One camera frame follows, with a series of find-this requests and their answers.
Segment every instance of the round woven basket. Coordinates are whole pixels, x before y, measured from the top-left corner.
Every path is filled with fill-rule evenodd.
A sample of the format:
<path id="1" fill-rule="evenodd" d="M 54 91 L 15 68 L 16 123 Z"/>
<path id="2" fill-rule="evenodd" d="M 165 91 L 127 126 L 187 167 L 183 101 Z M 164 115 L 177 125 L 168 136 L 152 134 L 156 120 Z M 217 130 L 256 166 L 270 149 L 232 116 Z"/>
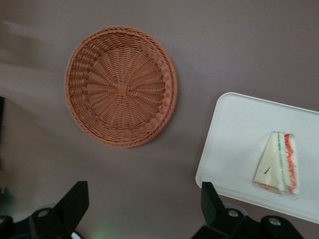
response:
<path id="1" fill-rule="evenodd" d="M 78 125 L 113 147 L 154 138 L 176 104 L 177 79 L 167 52 L 150 35 L 112 26 L 85 38 L 66 71 L 66 99 Z"/>

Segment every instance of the white tray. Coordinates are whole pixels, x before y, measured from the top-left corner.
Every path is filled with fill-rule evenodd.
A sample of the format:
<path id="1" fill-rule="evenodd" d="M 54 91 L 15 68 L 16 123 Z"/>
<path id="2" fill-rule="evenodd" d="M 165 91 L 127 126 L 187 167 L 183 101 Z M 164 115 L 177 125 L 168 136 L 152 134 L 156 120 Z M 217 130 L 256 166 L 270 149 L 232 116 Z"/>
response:
<path id="1" fill-rule="evenodd" d="M 296 200 L 253 186 L 270 133 L 296 138 L 300 193 Z M 215 108 L 196 182 L 212 182 L 224 196 L 319 223 L 319 113 L 237 93 Z"/>

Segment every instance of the basket center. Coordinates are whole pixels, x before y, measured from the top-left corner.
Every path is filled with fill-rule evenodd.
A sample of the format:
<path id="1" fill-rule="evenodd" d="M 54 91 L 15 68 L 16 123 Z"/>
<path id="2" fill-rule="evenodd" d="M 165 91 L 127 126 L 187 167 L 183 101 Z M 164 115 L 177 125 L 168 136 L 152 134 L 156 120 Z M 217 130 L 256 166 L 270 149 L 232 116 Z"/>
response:
<path id="1" fill-rule="evenodd" d="M 125 96 L 127 89 L 128 89 L 128 85 L 123 83 L 118 83 L 116 88 L 116 94 Z"/>

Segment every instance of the black clamp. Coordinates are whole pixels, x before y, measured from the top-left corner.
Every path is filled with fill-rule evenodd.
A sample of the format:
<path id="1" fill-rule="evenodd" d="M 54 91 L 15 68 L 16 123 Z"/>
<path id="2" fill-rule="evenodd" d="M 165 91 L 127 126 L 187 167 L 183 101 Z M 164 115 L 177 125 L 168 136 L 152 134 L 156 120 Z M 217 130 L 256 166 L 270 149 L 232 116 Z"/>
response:
<path id="1" fill-rule="evenodd" d="M 259 223 L 237 209 L 225 208 L 210 182 L 202 183 L 201 208 L 207 225 L 192 239 L 303 239 L 282 217 L 266 216 Z"/>

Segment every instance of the screw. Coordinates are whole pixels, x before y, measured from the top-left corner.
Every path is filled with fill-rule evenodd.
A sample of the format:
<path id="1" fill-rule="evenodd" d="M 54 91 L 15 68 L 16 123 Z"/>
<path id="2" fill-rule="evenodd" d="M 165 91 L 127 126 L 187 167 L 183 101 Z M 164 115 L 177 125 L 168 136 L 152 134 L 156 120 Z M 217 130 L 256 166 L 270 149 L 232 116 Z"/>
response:
<path id="1" fill-rule="evenodd" d="M 49 213 L 48 209 L 42 210 L 41 212 L 38 213 L 38 218 L 44 217 Z"/>
<path id="2" fill-rule="evenodd" d="M 269 222 L 272 225 L 275 225 L 275 226 L 280 226 L 281 225 L 281 222 L 277 218 L 269 218 Z"/>
<path id="3" fill-rule="evenodd" d="M 236 218 L 236 217 L 238 217 L 238 212 L 236 212 L 235 210 L 229 210 L 228 215 Z"/>

